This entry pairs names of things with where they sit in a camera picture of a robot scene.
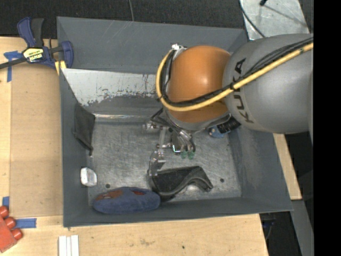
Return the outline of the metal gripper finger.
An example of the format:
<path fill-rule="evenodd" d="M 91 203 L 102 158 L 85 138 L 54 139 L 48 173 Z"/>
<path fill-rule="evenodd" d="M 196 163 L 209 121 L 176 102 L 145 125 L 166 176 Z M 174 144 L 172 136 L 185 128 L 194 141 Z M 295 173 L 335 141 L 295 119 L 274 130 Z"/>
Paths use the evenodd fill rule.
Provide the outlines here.
<path fill-rule="evenodd" d="M 144 132 L 159 132 L 163 129 L 163 126 L 153 122 L 146 122 L 142 125 L 142 129 Z"/>
<path fill-rule="evenodd" d="M 149 167 L 147 170 L 148 176 L 157 176 L 158 172 L 161 170 L 163 165 L 165 164 L 165 153 L 163 150 L 155 150 L 149 159 Z"/>

